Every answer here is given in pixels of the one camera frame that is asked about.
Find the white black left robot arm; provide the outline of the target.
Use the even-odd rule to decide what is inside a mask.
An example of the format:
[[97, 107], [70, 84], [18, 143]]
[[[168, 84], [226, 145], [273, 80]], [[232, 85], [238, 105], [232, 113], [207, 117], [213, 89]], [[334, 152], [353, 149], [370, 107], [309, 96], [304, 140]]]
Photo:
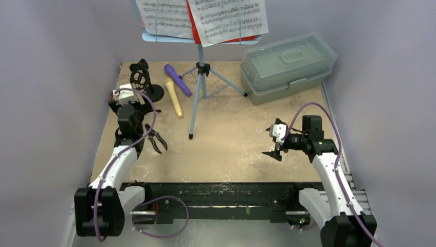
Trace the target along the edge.
[[121, 104], [110, 100], [109, 105], [118, 117], [113, 153], [100, 175], [74, 194], [77, 235], [97, 237], [99, 241], [121, 234], [129, 210], [135, 206], [148, 210], [153, 205], [153, 196], [143, 187], [134, 187], [127, 193], [119, 190], [126, 173], [138, 160], [144, 139], [149, 134], [144, 130], [144, 116], [153, 113], [156, 117], [159, 111], [152, 102]]

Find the light blue music stand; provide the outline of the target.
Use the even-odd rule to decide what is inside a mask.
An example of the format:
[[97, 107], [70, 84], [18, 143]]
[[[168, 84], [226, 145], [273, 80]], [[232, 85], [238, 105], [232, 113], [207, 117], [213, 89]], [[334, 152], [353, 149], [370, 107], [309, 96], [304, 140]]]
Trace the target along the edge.
[[[134, 5], [135, 11], [137, 12], [138, 16], [139, 11], [136, 7], [135, 1], [132, 1], [132, 4]], [[172, 42], [172, 43], [194, 43], [194, 39], [183, 39], [183, 38], [176, 38], [176, 37], [169, 37], [169, 36], [157, 36], [157, 35], [151, 35], [145, 31], [144, 28], [142, 28], [143, 34], [142, 38], [147, 42]], [[197, 71], [197, 86], [196, 86], [196, 93], [195, 93], [195, 103], [193, 105], [193, 108], [197, 108], [197, 103], [200, 98], [206, 99], [209, 97], [207, 94], [206, 89], [206, 78], [209, 76], [210, 73], [213, 73], [217, 77], [219, 77], [222, 81], [226, 82], [228, 86], [233, 87], [235, 90], [237, 90], [239, 93], [241, 93], [243, 96], [247, 96], [248, 94], [237, 87], [235, 84], [227, 80], [224, 76], [220, 75], [216, 70], [212, 69], [211, 66], [208, 63], [205, 63], [204, 60], [204, 51], [202, 45], [198, 45], [198, 55], [199, 55], [199, 61], [196, 63], [196, 66], [189, 70], [190, 73]]]

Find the red folder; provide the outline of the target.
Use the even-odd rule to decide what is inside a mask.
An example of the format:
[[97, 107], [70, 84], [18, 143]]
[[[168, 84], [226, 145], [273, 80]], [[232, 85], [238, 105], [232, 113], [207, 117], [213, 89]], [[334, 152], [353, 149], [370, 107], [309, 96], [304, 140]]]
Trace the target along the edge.
[[[198, 35], [197, 27], [196, 27], [195, 22], [194, 22], [194, 18], [193, 18], [193, 14], [192, 14], [191, 8], [189, 6], [188, 1], [186, 1], [186, 2], [187, 2], [189, 19], [191, 21], [191, 26], [192, 26], [192, 34], [193, 34], [194, 43], [195, 44], [201, 44], [201, 40], [200, 40], [199, 35]], [[260, 35], [258, 35], [258, 36], [243, 37], [240, 40], [239, 39], [228, 40], [228, 41], [221, 42], [221, 44], [226, 44], [226, 43], [228, 43], [228, 44], [236, 44], [236, 43], [239, 43], [239, 42], [242, 42], [242, 43], [251, 42], [251, 41], [258, 40], [260, 37], [261, 37]]]

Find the purple toy microphone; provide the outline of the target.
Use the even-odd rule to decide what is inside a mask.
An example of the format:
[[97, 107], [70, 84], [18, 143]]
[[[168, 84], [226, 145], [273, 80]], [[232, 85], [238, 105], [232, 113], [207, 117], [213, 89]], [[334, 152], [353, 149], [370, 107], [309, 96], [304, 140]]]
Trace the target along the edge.
[[191, 90], [183, 82], [182, 78], [176, 73], [176, 71], [175, 71], [173, 66], [171, 66], [170, 64], [166, 64], [164, 66], [164, 71], [179, 86], [179, 88], [182, 90], [182, 92], [186, 96], [188, 96], [188, 97], [192, 96]]

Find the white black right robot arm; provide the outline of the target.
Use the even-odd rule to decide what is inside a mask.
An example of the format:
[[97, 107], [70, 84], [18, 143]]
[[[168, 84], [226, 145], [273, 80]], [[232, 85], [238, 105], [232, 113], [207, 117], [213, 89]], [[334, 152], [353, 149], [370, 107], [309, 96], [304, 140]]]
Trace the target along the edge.
[[322, 118], [318, 115], [302, 117], [302, 131], [287, 134], [290, 127], [276, 119], [266, 129], [273, 139], [273, 151], [265, 154], [282, 160], [281, 152], [296, 150], [304, 152], [316, 169], [324, 188], [326, 199], [314, 188], [296, 190], [288, 196], [294, 209], [308, 210], [311, 218], [320, 227], [322, 246], [371, 246], [377, 228], [375, 217], [366, 214], [342, 168], [336, 164], [339, 151], [332, 139], [324, 138]]

